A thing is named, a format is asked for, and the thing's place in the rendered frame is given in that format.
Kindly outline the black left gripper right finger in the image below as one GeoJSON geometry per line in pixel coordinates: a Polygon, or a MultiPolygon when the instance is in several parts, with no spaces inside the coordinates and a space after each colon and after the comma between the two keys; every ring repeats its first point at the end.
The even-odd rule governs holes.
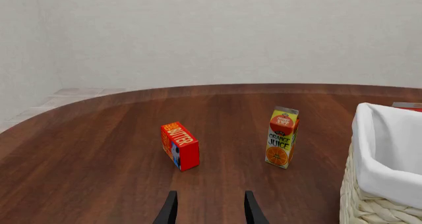
{"type": "Polygon", "coordinates": [[[244,210],[246,224],[270,224],[250,190],[245,192],[244,210]]]}

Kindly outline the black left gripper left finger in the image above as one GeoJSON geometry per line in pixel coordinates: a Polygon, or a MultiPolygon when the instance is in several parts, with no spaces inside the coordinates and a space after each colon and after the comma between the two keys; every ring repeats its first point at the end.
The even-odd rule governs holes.
{"type": "Polygon", "coordinates": [[[178,210],[177,192],[172,190],[169,192],[163,207],[156,216],[153,224],[176,224],[178,210]]]}

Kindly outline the woven basket with white liner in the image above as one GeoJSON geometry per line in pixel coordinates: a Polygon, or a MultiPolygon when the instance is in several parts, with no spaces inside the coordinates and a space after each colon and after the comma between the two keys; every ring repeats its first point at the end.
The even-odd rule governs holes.
{"type": "Polygon", "coordinates": [[[422,224],[422,112],[360,103],[339,224],[422,224]]]}

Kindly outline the red butter box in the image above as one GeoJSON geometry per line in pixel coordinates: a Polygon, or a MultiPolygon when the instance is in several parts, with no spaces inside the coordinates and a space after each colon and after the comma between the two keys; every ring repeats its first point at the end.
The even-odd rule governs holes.
{"type": "Polygon", "coordinates": [[[179,122],[162,125],[162,148],[180,172],[200,164],[198,140],[179,122]]]}

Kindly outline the orange juice carton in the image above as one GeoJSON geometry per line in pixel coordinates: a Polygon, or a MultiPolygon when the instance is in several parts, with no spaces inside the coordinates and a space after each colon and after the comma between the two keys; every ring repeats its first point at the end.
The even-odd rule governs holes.
{"type": "Polygon", "coordinates": [[[293,158],[299,111],[275,107],[268,127],[265,162],[287,169],[293,158]]]}

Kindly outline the red box with grey top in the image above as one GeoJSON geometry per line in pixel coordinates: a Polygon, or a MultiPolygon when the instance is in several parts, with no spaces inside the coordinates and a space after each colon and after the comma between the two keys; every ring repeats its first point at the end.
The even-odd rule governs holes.
{"type": "Polygon", "coordinates": [[[409,111],[422,112],[422,103],[405,103],[405,102],[394,102],[392,107],[398,109],[406,109],[409,111]]]}

